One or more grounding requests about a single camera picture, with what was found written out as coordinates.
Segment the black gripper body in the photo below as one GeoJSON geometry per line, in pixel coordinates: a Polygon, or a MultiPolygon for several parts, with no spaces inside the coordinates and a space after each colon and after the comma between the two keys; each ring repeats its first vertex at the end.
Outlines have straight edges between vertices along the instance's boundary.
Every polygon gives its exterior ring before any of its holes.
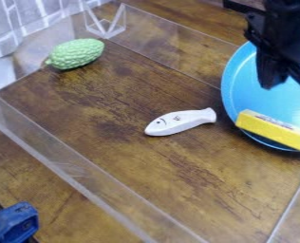
{"type": "Polygon", "coordinates": [[[264,13],[247,14],[244,36],[257,52],[289,62],[289,77],[300,84],[300,0],[264,0],[264,13]]]}

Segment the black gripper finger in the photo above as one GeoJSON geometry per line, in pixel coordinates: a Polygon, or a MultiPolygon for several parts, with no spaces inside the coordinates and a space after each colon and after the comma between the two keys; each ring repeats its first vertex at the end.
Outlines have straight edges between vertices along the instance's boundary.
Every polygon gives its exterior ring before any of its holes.
{"type": "Polygon", "coordinates": [[[283,84],[288,80],[288,65],[289,62],[280,62],[276,67],[276,77],[275,77],[275,85],[283,84]]]}
{"type": "Polygon", "coordinates": [[[261,50],[257,52],[257,71],[261,87],[271,89],[277,81],[279,61],[261,50]]]}

